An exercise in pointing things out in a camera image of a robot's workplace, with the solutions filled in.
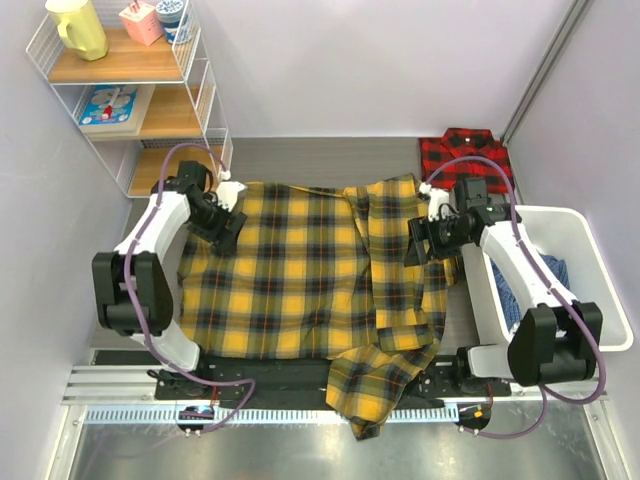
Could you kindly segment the yellow plaid long sleeve shirt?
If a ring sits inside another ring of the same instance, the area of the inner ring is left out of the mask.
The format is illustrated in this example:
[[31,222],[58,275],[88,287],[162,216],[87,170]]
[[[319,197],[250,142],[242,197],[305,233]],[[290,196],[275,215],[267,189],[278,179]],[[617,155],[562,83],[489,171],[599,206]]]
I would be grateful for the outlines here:
[[326,359],[325,400],[354,436],[378,436],[436,357],[457,258],[405,267],[424,216],[410,174],[340,190],[252,182],[233,254],[189,235],[179,324],[221,357]]

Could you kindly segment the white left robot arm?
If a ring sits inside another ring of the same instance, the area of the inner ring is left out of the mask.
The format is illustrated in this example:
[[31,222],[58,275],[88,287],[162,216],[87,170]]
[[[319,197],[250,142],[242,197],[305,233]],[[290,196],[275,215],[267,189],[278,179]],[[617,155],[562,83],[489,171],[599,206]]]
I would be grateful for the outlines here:
[[180,372],[178,386],[193,399],[211,391],[213,375],[198,365],[201,349],[178,325],[164,259],[183,228],[218,253],[232,252],[246,221],[240,203],[247,190],[241,182],[224,180],[209,191],[200,174],[169,178],[156,185],[130,234],[92,260],[101,327],[144,345]]

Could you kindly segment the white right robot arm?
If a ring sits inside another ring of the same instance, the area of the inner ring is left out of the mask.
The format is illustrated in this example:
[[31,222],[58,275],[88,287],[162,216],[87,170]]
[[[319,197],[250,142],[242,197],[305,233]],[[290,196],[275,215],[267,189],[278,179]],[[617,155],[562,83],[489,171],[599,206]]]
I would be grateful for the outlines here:
[[522,386],[592,378],[602,312],[593,302],[579,301],[552,274],[514,205],[494,202],[479,178],[458,182],[453,192],[423,182],[418,195],[427,200],[428,213],[408,222],[405,265],[444,260],[475,245],[496,264],[522,315],[507,344],[469,349],[468,360],[451,371],[455,389],[475,394],[499,369]]

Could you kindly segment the red plaid folded shirt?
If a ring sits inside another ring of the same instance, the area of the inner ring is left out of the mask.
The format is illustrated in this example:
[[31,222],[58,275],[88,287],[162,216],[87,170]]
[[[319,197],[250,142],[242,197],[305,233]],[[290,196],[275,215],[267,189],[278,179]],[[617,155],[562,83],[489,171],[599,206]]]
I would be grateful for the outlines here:
[[[507,147],[487,129],[448,128],[440,137],[419,139],[422,180],[426,181],[445,163],[470,156],[487,158],[496,163],[514,185]],[[451,190],[464,177],[483,177],[491,194],[508,192],[502,176],[482,162],[460,162],[444,169],[431,182],[436,188]]]

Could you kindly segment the blue checked shirt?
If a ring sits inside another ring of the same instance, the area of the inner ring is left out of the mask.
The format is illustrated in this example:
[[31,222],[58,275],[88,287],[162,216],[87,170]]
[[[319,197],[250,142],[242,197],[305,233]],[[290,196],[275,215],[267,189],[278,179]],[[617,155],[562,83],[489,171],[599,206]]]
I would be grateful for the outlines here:
[[[539,254],[539,256],[546,265],[544,271],[553,276],[552,283],[559,288],[567,299],[570,301],[575,300],[576,296],[570,289],[566,261],[553,255]],[[522,265],[525,267],[524,277],[516,275],[511,267],[508,267],[507,274],[504,274],[501,267],[494,260],[491,260],[505,328],[511,337],[515,335],[520,327],[521,321],[529,308],[535,308],[540,302],[551,306],[559,305],[555,298],[548,294],[545,284],[540,281],[531,264],[524,260]]]

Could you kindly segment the white plastic bin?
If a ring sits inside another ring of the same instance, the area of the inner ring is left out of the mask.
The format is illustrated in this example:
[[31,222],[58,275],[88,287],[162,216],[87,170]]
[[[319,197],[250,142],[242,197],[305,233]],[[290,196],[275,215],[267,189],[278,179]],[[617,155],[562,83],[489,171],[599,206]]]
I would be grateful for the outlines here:
[[[560,207],[518,205],[516,211],[536,250],[566,262],[570,291],[580,302],[594,302],[600,308],[600,350],[628,350],[634,335],[585,217]],[[473,243],[461,252],[480,342],[509,342],[490,258]]]

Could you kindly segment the blue white book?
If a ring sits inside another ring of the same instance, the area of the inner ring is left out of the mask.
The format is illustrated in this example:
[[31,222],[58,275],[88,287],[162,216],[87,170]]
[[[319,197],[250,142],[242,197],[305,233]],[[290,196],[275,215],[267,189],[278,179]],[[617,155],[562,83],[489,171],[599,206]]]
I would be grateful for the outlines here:
[[153,84],[95,86],[80,114],[80,131],[94,140],[136,137],[154,91]]

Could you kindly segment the blue white patterned cup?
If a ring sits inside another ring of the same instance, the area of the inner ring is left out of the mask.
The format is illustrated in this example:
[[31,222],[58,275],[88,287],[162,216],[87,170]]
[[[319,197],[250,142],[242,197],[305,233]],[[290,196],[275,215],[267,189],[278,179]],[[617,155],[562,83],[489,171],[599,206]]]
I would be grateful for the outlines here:
[[169,44],[180,45],[191,40],[191,27],[186,6],[186,2],[182,0],[163,0],[155,7],[157,20]]

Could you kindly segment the pink box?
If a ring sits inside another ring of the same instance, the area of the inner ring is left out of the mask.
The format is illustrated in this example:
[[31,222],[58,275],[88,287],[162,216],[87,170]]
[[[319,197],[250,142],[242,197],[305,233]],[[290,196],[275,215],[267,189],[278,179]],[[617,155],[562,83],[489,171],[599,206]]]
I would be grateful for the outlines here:
[[144,46],[152,45],[163,36],[156,8],[150,3],[131,1],[120,11],[119,18],[129,37]]

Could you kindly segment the yellow pitcher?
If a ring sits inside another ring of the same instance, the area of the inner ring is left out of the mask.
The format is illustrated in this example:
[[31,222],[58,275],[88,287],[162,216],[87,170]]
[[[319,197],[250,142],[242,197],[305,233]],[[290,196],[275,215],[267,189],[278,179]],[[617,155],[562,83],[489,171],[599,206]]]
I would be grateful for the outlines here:
[[45,9],[65,47],[85,61],[108,53],[108,40],[90,0],[47,0]]

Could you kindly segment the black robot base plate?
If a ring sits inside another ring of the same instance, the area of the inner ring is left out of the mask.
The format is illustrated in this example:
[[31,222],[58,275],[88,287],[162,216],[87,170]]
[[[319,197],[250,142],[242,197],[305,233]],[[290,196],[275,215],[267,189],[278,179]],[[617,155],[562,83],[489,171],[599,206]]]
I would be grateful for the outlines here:
[[[157,400],[211,400],[232,407],[248,390],[242,381],[253,378],[256,387],[248,402],[250,408],[327,407],[327,360],[259,361],[205,356],[196,374],[219,385],[202,385],[166,368],[152,367],[147,371],[147,375],[156,381],[154,398]],[[458,355],[439,355],[408,383],[400,397],[400,405],[435,404],[446,398],[485,395],[506,398],[511,395],[511,388],[505,380],[472,376]]]

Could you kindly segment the aluminium rail frame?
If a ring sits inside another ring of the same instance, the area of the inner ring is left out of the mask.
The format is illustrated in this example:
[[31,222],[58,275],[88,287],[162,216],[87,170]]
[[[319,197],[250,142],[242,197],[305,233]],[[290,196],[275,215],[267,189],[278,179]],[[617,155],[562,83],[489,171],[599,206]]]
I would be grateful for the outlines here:
[[628,479],[593,381],[548,393],[504,376],[474,376],[459,355],[439,355],[397,393],[376,398],[382,421],[348,406],[324,359],[247,360],[205,355],[187,375],[144,350],[98,350],[72,368],[52,479],[193,478],[210,473],[359,479]]

